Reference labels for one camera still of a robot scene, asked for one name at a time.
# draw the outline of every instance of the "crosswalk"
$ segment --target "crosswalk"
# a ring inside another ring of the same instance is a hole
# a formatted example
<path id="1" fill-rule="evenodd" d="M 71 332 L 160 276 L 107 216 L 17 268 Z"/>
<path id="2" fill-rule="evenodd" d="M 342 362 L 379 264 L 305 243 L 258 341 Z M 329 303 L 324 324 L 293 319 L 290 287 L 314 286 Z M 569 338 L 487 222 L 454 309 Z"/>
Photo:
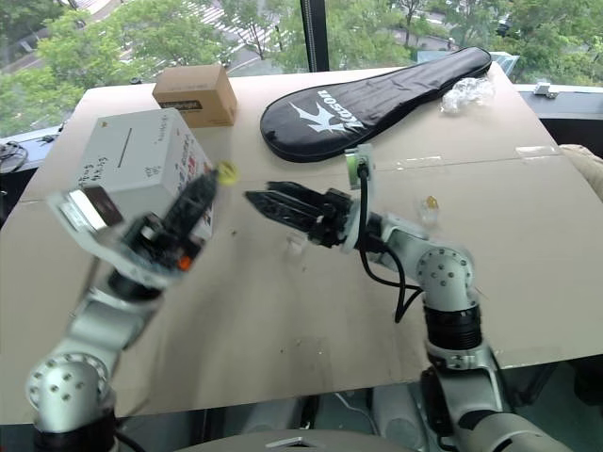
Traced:
<path id="1" fill-rule="evenodd" d="M 213 6 L 201 6 L 193 2 L 187 2 L 188 8 L 191 13 L 201 18 L 203 24 L 212 25 L 222 33 L 228 33 L 236 36 L 237 45 L 233 48 L 233 52 L 242 49 L 245 45 L 255 43 L 255 36 L 252 31 L 248 28 L 237 26 L 240 24 L 240 20 L 235 18 L 231 21 L 232 25 L 226 25 L 222 22 L 224 16 L 224 10 L 222 8 L 216 8 Z M 268 44 L 270 35 L 274 31 L 274 27 L 260 28 L 257 30 L 257 38 L 261 44 Z"/>

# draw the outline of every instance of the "table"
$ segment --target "table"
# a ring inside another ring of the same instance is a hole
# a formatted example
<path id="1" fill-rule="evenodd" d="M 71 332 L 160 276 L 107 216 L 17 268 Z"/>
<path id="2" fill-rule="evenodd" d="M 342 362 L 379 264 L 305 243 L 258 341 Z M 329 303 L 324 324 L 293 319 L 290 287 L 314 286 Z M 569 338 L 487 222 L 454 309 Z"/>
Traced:
<path id="1" fill-rule="evenodd" d="M 194 133 L 213 161 L 238 166 L 239 183 L 221 191 L 203 255 L 124 352 L 118 415 L 141 403 L 141 413 L 173 412 L 412 380 L 428 365 L 418 304 L 396 326 L 396 289 L 373 283 L 357 256 L 296 252 L 294 233 L 242 197 L 267 180 L 349 191 L 343 157 L 285 162 L 263 143 L 259 118 L 287 92 L 382 71 L 232 79 L 235 126 Z M 450 118 L 433 102 L 371 140 L 373 209 L 417 221 L 417 202 L 438 200 L 435 233 L 475 256 L 484 333 L 504 367 L 600 353 L 601 203 L 496 64 L 488 77 L 497 95 L 487 111 Z M 152 88 L 89 90 L 0 235 L 0 423 L 33 418 L 27 373 L 61 337 L 92 261 L 42 200 L 69 186 L 95 120 L 157 108 Z"/>

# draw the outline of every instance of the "plastic wrap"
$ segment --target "plastic wrap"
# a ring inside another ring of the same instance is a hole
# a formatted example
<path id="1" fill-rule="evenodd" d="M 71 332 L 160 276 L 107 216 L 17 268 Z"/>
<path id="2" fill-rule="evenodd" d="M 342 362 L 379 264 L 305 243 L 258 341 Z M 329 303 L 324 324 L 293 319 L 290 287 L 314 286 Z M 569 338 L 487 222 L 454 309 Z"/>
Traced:
<path id="1" fill-rule="evenodd" d="M 464 78 L 444 94 L 441 110 L 449 115 L 458 115 L 470 105 L 488 106 L 494 100 L 494 85 L 486 78 Z"/>

